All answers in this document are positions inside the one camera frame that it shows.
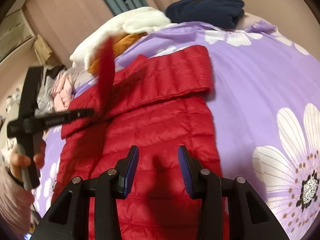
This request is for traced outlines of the person's left hand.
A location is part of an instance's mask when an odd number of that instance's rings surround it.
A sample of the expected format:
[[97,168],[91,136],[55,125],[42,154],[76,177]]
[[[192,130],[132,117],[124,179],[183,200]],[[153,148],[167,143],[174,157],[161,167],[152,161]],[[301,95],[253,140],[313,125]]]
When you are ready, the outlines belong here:
[[[39,152],[34,155],[33,160],[35,163],[36,168],[39,170],[44,166],[44,158],[45,158],[45,149],[46,149],[46,142],[41,140]],[[12,153],[10,155],[10,172],[15,179],[23,182],[21,168],[28,167],[31,165],[31,159],[26,156],[19,154],[17,152],[17,145],[13,148]]]

